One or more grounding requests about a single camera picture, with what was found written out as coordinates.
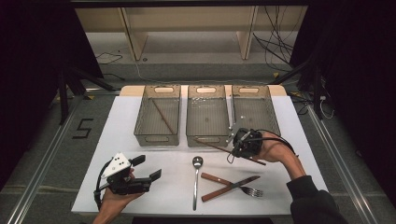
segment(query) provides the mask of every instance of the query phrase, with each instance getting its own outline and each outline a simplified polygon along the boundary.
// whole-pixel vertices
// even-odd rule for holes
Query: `floor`
[[[123,34],[87,36],[105,74],[104,81],[115,87],[159,82],[264,85],[275,75],[284,74],[282,70],[290,69],[265,53],[255,39],[249,59],[242,60],[235,34],[227,32],[150,34],[137,63],[131,60]],[[262,32],[257,36],[268,38],[269,34]],[[288,39],[291,45],[295,36],[292,33]],[[281,53],[276,47],[273,50]],[[298,92],[297,80],[298,76],[283,83],[286,91],[309,97],[309,92]],[[59,99],[56,97],[49,105],[31,149],[0,192],[0,223],[7,223],[17,207],[24,211],[19,223],[92,222],[93,217],[70,210],[118,92],[103,91],[89,81],[84,81],[84,85],[88,89],[85,96],[69,92],[71,115],[66,124],[59,125]],[[359,156],[359,149],[348,137],[337,112],[332,114],[331,106],[323,104],[327,118],[317,120],[312,105],[301,98],[292,99],[328,190],[348,222],[396,223],[395,208]],[[87,138],[78,138],[86,134],[78,129],[82,120],[91,129]],[[21,197],[35,183],[34,194],[21,204]],[[113,223],[131,223],[132,219],[119,217]],[[289,216],[272,220],[292,223]]]

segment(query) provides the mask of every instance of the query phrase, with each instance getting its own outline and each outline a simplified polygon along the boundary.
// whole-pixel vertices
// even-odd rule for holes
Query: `person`
[[[275,134],[264,132],[262,137],[277,137]],[[312,177],[305,173],[299,158],[283,143],[275,140],[262,141],[260,153],[252,157],[253,160],[281,162],[291,181],[287,183],[291,197],[291,216],[295,224],[300,223],[347,223],[340,214],[332,195],[325,190],[318,190]],[[94,220],[94,224],[110,223],[122,209],[131,201],[142,196],[143,193],[130,195],[115,195],[106,189],[102,207]]]

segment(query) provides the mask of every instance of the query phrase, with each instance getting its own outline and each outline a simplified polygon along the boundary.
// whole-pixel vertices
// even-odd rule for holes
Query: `spoon handle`
[[[192,202],[192,209],[197,209],[197,191],[198,191],[198,169],[195,170],[195,184],[194,184],[194,200]]]

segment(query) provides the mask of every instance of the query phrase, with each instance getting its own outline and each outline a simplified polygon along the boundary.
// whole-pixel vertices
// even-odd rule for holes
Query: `brown stick inside bin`
[[[229,150],[226,150],[226,149],[221,148],[221,147],[213,146],[212,144],[203,142],[203,141],[199,140],[198,138],[194,138],[194,140],[195,140],[195,142],[202,143],[202,144],[204,144],[204,145],[207,145],[207,146],[209,146],[209,147],[216,148],[216,149],[221,150],[221,151],[223,151],[223,152],[231,153]],[[245,159],[245,160],[248,160],[248,161],[254,161],[253,159],[250,159],[250,158],[244,158],[244,157],[242,157],[242,158]],[[267,165],[267,164],[265,164],[264,162],[261,162],[261,161],[254,161],[254,162],[256,162],[256,163],[258,163],[258,164],[261,164],[261,165]]]
[[[169,124],[168,120],[166,119],[165,115],[161,111],[161,109],[158,107],[157,103],[155,103],[155,100],[152,99],[152,103],[154,103],[155,107],[157,108],[158,112],[160,113],[161,117],[163,118],[163,121],[165,121],[166,126],[168,127],[169,131],[171,131],[172,134],[176,134],[173,129],[171,128],[171,125]]]

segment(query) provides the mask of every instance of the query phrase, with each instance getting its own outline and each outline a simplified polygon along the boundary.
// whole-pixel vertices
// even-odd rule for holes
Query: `hand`
[[[262,137],[278,138],[275,134],[268,132],[265,132]],[[285,166],[291,179],[305,175],[304,167],[298,157],[285,144],[275,140],[263,140],[259,155],[253,156],[252,159],[255,161],[280,161]]]
[[[129,176],[134,179],[133,174],[134,169],[131,168]],[[99,214],[96,217],[94,224],[98,223],[110,223],[114,218],[116,218],[121,211],[126,207],[128,203],[142,196],[144,193],[119,195],[113,194],[110,189],[105,190],[105,195],[103,196],[102,206],[100,208]]]

